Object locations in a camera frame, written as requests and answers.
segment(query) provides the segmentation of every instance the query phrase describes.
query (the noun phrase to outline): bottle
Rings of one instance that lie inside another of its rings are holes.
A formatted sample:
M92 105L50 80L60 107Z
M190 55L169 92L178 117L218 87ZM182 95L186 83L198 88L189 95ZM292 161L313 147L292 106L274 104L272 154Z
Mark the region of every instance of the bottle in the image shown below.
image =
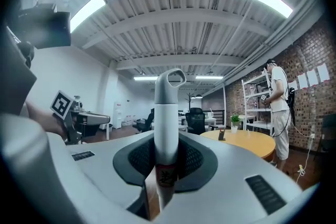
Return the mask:
M168 76L173 74L182 78L181 82L174 86L168 81ZM186 77L183 71L174 68L162 73L155 83L155 170L160 210L171 200L177 179L176 162L179 139L177 93L179 87L185 82Z

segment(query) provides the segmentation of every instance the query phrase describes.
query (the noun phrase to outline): small potted plant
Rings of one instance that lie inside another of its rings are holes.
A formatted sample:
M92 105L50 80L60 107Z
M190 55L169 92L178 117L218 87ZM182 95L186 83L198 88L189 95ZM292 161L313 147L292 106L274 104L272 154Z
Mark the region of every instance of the small potted plant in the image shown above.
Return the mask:
M238 125L239 125L239 116L236 114L233 114L231 116L231 132L233 134L237 133Z

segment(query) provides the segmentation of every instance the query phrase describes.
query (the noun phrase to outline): white pants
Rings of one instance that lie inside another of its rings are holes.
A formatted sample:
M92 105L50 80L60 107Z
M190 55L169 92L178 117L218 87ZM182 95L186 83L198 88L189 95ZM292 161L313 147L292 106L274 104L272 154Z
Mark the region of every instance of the white pants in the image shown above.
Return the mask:
M276 154L283 161L288 158L289 153L288 127L291 123L289 109L274 112L273 123Z

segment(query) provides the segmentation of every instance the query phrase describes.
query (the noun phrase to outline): metal shelving unit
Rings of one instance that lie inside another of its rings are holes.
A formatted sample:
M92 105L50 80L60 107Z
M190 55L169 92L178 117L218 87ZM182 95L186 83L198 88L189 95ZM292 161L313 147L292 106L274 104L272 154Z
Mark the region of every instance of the metal shelving unit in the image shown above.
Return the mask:
M263 92L255 92L255 93L252 93L252 94L249 94L247 95L246 92L245 92L245 86L248 85L248 84L252 84L255 86L255 91L257 91L257 85L258 84L261 84L263 82L267 82L267 87L268 87L268 90L267 91L263 91ZM262 129L267 129L269 130L270 134L272 133L272 129L273 129L273 114L271 112L271 109L270 108L267 108L267 109L261 109L258 107L258 97L262 96L263 94L266 95L266 96L270 96L271 95L271 90L270 90L270 80L268 78L268 75L267 75L267 71L264 69L262 72L261 72L261 75L259 76L256 76L248 81L244 81L242 80L242 86L243 86L243 93L244 93L244 105L245 105L245 122L244 122L244 130L246 130L246 126L252 126L253 127L253 130L254 128L262 128ZM256 98L257 100L257 107L256 108L248 108L248 100L250 98ZM257 121L253 122L253 123L249 123L247 122L247 112L256 112L257 113ZM258 120L258 117L259 117L259 113L258 112L270 112L271 113L271 121L270 122L265 122L265 121L259 121Z

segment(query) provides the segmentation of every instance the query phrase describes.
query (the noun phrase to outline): white paper sheet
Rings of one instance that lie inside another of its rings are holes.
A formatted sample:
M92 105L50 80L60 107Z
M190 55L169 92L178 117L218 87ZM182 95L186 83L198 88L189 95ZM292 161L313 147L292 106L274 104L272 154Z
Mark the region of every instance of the white paper sheet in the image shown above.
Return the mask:
M308 76L308 80L309 80L309 86L314 86L319 84L319 82L317 81L317 76L316 76L316 72L315 70L310 70L307 72L307 76Z
M319 72L321 82L324 82L325 80L330 80L329 72L325 63L318 66L317 71Z
M307 82L305 73L303 73L302 75L298 75L298 79L299 79L300 89L304 89L308 87L308 82Z
M289 88L294 88L297 91L298 90L298 84L297 84L296 80L288 83L288 87Z

